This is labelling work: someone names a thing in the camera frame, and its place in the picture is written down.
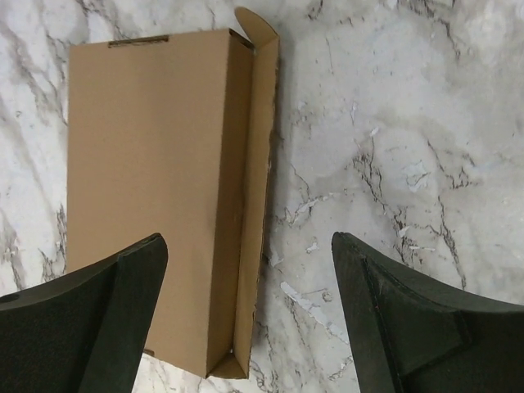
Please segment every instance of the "marble floor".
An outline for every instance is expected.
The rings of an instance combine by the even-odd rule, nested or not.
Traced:
[[[251,377],[144,355],[134,393],[358,392],[330,240],[524,304],[524,0],[3,0],[0,295],[66,266],[71,44],[236,26],[282,35]]]

